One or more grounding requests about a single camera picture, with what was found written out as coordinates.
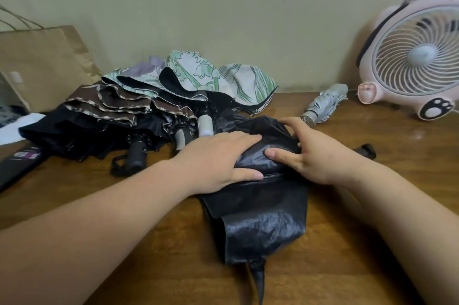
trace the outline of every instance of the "table surface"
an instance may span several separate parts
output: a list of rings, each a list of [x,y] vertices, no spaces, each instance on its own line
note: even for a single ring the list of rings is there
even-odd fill
[[[315,95],[275,94],[263,114],[300,116]],[[362,105],[352,98],[317,129],[351,148],[372,144],[378,162],[459,213],[458,126],[454,113],[423,122],[394,105]],[[18,147],[0,147],[0,156]],[[149,164],[172,154],[166,145],[149,153]],[[0,229],[116,183],[119,179],[109,175],[111,158],[78,163],[51,157],[0,194]],[[188,198],[147,234],[87,304],[204,302],[247,305],[255,304],[256,296],[244,265],[221,264],[201,206]],[[265,305],[420,303],[382,239],[347,213],[331,187],[310,189],[306,233],[267,261]]]

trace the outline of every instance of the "brown paper bag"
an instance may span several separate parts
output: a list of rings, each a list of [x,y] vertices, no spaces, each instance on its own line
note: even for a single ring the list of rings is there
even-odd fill
[[[80,85],[100,80],[100,71],[72,25],[44,28],[0,5],[28,30],[0,32],[0,72],[30,112],[55,109]],[[39,29],[32,29],[27,23]]]

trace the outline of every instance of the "pink fan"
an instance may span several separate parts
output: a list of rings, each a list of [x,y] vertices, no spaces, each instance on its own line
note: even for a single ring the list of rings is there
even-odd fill
[[[364,104],[413,107],[424,120],[443,117],[459,99],[459,0],[404,0],[376,18],[357,67]]]

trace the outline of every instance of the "paw print design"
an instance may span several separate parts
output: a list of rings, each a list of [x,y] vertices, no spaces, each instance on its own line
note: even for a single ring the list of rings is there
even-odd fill
[[[362,83],[357,88],[357,95],[360,102],[368,105],[372,103],[376,97],[376,85],[373,83]]]
[[[436,118],[443,117],[453,108],[453,101],[446,100],[441,97],[436,97],[422,106],[418,116],[423,120],[434,120]]]

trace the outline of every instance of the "beige wall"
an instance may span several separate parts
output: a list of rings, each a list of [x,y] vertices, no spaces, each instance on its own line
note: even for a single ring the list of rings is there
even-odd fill
[[[170,50],[255,64],[283,91],[355,83],[364,24],[400,0],[0,0],[45,26],[74,24],[104,71]]]

